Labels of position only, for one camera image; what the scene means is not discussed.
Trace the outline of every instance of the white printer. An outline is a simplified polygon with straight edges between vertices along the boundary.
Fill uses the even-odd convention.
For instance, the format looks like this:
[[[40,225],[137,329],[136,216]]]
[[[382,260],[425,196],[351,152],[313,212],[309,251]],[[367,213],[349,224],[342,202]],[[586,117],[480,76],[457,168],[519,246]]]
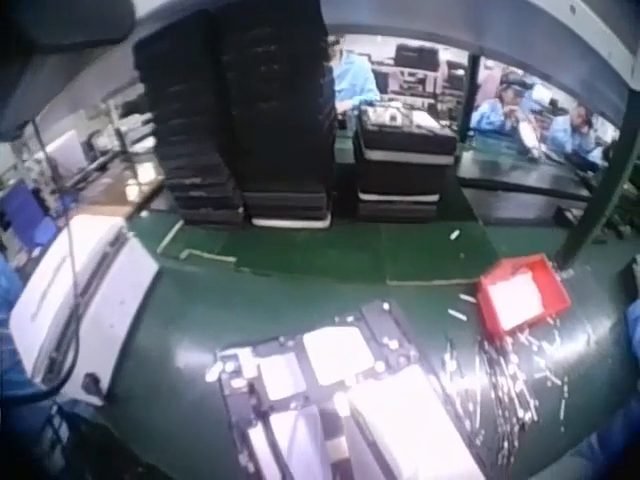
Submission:
[[[157,262],[127,231],[124,219],[72,218],[42,257],[11,312],[9,329],[29,377],[43,388],[58,382],[73,357],[77,325],[78,361],[62,394],[102,405],[157,271]]]

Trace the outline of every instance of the red tray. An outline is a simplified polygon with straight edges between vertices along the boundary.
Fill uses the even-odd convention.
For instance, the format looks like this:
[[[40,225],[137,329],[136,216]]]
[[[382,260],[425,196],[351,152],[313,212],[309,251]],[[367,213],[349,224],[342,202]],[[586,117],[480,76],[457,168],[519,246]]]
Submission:
[[[533,275],[533,281],[542,297],[544,312],[525,320],[512,329],[504,330],[500,325],[498,314],[491,301],[489,286],[508,280],[525,268],[530,270]],[[556,277],[546,255],[537,254],[526,257],[506,258],[499,261],[491,270],[482,275],[478,287],[478,304],[490,335],[500,338],[510,331],[566,311],[571,307],[571,299],[562,282]]]

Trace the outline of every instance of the blue shirt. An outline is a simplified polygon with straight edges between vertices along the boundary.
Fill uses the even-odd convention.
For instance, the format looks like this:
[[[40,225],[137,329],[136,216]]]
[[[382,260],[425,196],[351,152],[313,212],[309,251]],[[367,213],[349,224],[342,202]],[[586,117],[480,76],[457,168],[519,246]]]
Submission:
[[[354,107],[380,99],[369,61],[352,52],[343,52],[342,61],[333,67],[336,101],[351,100]]]
[[[556,117],[551,122],[546,143],[551,150],[560,154],[576,152],[583,157],[588,157],[596,148],[595,139],[590,131],[584,133],[571,128],[569,115]]]
[[[471,115],[471,128],[479,132],[511,133],[514,127],[497,98],[485,100]]]

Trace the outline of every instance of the stack of black trays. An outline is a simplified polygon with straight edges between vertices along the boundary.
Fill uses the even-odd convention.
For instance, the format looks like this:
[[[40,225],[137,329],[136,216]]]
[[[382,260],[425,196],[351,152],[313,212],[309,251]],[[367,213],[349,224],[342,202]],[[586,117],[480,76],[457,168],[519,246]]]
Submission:
[[[223,161],[233,137],[214,38],[211,14],[197,11],[138,41],[134,56],[180,215],[191,224],[235,225],[244,209]]]
[[[252,222],[328,226],[336,113],[319,1],[241,0],[216,25]]]
[[[358,172],[358,216],[366,220],[422,222],[433,219],[437,203],[453,168],[457,138],[436,126],[418,127],[411,110],[381,125],[365,107],[353,136]]]

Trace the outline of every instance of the small metal part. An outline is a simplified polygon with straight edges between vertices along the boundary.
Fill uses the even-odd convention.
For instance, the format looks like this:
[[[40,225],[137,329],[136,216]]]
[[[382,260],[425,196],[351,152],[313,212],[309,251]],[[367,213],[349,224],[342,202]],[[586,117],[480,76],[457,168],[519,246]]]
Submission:
[[[222,373],[222,370],[224,369],[224,365],[221,361],[217,361],[216,363],[214,363],[211,368],[209,368],[209,370],[207,370],[207,373],[205,374],[205,381],[207,383],[213,383],[213,382],[217,382],[218,378],[220,378],[220,374]]]
[[[555,350],[555,348],[552,345],[549,345],[549,342],[543,341],[541,345],[542,345],[542,349],[547,355]]]
[[[554,376],[553,373],[549,372],[548,370],[547,370],[547,378],[558,386],[562,385],[562,382],[558,380],[558,377]]]
[[[456,310],[452,310],[452,309],[450,309],[450,308],[449,308],[449,309],[447,310],[447,312],[449,313],[449,315],[451,315],[451,316],[453,316],[453,317],[456,317],[456,318],[459,318],[459,319],[460,319],[460,320],[462,320],[463,322],[466,322],[466,321],[467,321],[467,316],[466,316],[466,315],[464,315],[464,314],[462,314],[462,313],[460,313],[460,312],[457,312]]]
[[[564,422],[564,409],[566,404],[567,404],[567,399],[563,398],[562,401],[560,402],[560,421],[561,422]]]
[[[537,355],[533,356],[533,359],[540,365],[542,368],[547,368],[547,362],[544,361],[543,358],[538,357]]]
[[[517,335],[518,335],[518,340],[520,340],[521,343],[525,344],[528,347],[529,340],[527,339],[527,336],[522,332],[517,332]]]
[[[247,379],[242,377],[232,378],[229,381],[229,385],[231,385],[231,388],[235,388],[236,390],[246,388],[248,383],[249,382],[247,382]]]
[[[460,299],[464,300],[465,302],[478,303],[478,301],[475,298],[473,298],[471,295],[465,295],[464,293],[461,293],[460,295],[458,295],[458,297],[460,297]]]

